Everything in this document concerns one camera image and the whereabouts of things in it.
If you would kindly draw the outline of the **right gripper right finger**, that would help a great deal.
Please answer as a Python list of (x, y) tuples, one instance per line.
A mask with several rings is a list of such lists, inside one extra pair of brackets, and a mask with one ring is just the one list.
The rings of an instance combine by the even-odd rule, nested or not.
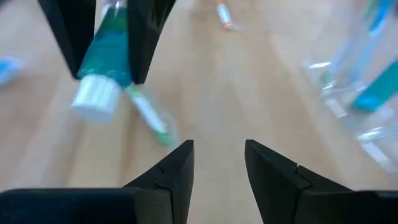
[(349, 190), (253, 139), (246, 140), (244, 157), (249, 182), (264, 224), (294, 224), (297, 204), (305, 190)]

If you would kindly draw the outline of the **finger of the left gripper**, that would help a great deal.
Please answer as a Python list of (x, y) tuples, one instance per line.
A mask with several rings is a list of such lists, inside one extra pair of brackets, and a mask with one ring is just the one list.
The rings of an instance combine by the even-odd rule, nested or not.
[(176, 0), (128, 0), (129, 64), (134, 83), (144, 83), (160, 34)]
[(37, 0), (73, 78), (94, 37), (96, 0)]

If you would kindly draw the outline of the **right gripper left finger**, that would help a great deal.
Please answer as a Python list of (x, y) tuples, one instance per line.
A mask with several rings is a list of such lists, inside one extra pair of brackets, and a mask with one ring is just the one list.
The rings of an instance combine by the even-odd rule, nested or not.
[(187, 224), (193, 188), (193, 141), (186, 140), (149, 170), (132, 187), (132, 224)]

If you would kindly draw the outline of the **blue mouthwash bottle white cap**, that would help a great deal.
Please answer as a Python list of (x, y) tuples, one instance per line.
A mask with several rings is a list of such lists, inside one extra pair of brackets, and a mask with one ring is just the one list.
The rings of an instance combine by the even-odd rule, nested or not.
[(89, 122), (111, 121), (123, 90), (132, 83), (128, 37), (127, 0), (108, 0), (77, 73), (80, 86), (71, 104)]
[(353, 101), (353, 107), (363, 111), (374, 111), (398, 92), (398, 59), (392, 62)]

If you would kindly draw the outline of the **green toothbrush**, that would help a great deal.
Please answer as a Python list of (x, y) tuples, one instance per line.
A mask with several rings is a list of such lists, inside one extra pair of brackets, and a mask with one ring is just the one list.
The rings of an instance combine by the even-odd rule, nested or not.
[(178, 141), (178, 130), (167, 110), (151, 98), (142, 85), (131, 83), (125, 93), (158, 141), (166, 147), (173, 147)]

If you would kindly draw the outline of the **blue toothbrush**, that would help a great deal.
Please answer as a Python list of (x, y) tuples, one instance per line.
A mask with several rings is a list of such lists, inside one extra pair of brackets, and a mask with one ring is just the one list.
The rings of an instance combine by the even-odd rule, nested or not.
[(0, 86), (7, 85), (23, 67), (21, 59), (11, 55), (0, 57)]
[(364, 42), (356, 52), (355, 61), (350, 66), (344, 77), (345, 85), (353, 85), (361, 79), (374, 51), (381, 39), (389, 13), (395, 0), (368, 0), (363, 13), (365, 31), (361, 33), (360, 40)]

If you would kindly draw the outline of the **orange toothbrush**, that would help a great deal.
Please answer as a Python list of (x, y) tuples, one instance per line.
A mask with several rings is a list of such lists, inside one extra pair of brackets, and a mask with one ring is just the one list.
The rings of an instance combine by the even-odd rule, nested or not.
[(228, 4), (226, 3), (226, 0), (216, 0), (216, 11), (218, 18), (223, 26), (224, 29), (226, 30), (240, 30), (241, 26), (237, 24), (228, 8)]

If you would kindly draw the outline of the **clear acrylic organizer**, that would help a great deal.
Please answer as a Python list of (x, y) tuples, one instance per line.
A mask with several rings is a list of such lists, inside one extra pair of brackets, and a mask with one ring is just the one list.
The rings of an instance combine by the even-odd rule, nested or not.
[(381, 39), (363, 76), (353, 85), (344, 77), (364, 42), (363, 13), (368, 0), (340, 0), (323, 20), (302, 67), (325, 106), (384, 170), (398, 175), (398, 92), (374, 111), (353, 101), (384, 69), (398, 59), (398, 0), (394, 1)]

